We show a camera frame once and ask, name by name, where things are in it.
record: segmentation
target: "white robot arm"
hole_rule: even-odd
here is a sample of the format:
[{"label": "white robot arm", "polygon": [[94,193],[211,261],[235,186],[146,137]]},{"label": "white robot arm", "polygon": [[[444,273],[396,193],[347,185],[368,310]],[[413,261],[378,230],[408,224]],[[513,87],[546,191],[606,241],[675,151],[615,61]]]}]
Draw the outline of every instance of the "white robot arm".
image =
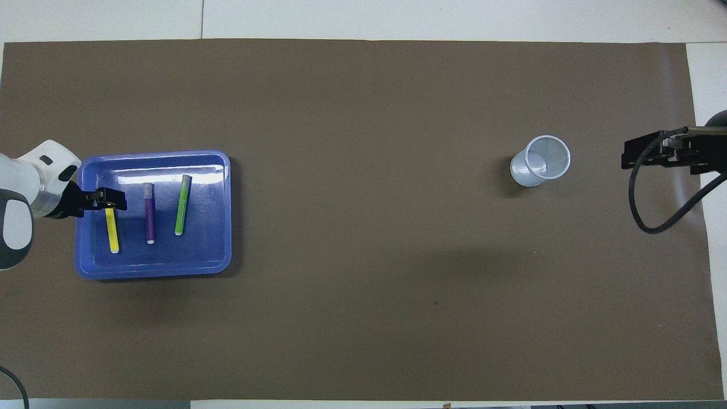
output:
[{"label": "white robot arm", "polygon": [[65,146],[46,140],[17,158],[0,154],[0,270],[16,266],[33,243],[33,219],[83,217],[84,210],[126,209],[123,192],[84,192],[71,178],[81,160]]}]

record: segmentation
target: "yellow marker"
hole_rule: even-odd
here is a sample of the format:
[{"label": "yellow marker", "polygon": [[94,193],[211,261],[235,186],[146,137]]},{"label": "yellow marker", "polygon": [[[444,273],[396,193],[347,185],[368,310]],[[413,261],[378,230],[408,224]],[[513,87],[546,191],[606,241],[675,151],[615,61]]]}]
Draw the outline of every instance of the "yellow marker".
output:
[{"label": "yellow marker", "polygon": [[113,209],[106,207],[106,228],[108,229],[108,245],[111,252],[119,252],[119,238],[116,236],[116,218],[113,217]]}]

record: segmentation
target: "cup rim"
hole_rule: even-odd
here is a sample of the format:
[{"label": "cup rim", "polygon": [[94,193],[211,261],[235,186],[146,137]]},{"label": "cup rim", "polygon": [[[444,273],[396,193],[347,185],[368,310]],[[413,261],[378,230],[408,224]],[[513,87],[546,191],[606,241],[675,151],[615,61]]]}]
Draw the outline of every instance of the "cup rim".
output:
[{"label": "cup rim", "polygon": [[[568,161],[566,163],[566,166],[563,168],[563,171],[562,172],[558,173],[555,176],[543,176],[543,175],[539,175],[538,173],[535,172],[535,170],[533,169],[533,167],[530,166],[530,161],[528,160],[528,152],[530,152],[530,147],[533,146],[533,143],[535,143],[535,142],[537,142],[538,140],[541,140],[541,139],[553,139],[553,140],[556,140],[566,150],[566,158],[568,159]],[[530,173],[532,173],[533,175],[535,175],[538,178],[545,179],[545,180],[557,179],[560,176],[563,176],[563,174],[565,174],[568,171],[568,168],[571,167],[571,150],[568,149],[568,145],[566,145],[566,143],[563,142],[557,136],[553,136],[553,135],[540,135],[537,138],[533,138],[533,140],[531,140],[530,143],[528,143],[528,145],[525,147],[525,166],[528,167],[528,170],[530,171]]]}]

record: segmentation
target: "green marker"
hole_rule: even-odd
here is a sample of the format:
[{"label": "green marker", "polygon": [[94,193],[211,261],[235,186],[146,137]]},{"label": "green marker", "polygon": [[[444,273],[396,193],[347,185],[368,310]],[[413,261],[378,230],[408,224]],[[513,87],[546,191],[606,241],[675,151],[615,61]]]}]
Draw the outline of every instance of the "green marker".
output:
[{"label": "green marker", "polygon": [[177,222],[174,225],[174,235],[181,236],[184,232],[184,216],[187,212],[187,200],[189,199],[189,185],[192,183],[192,177],[189,175],[182,176],[182,190],[180,191],[180,203],[177,207]]}]

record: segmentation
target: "purple marker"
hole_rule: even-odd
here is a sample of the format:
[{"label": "purple marker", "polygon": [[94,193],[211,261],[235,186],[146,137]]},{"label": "purple marker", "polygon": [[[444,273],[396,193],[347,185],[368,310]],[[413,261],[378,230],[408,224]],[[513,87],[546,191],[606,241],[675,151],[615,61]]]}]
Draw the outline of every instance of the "purple marker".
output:
[{"label": "purple marker", "polygon": [[154,184],[144,183],[144,209],[146,212],[146,244],[154,244]]}]

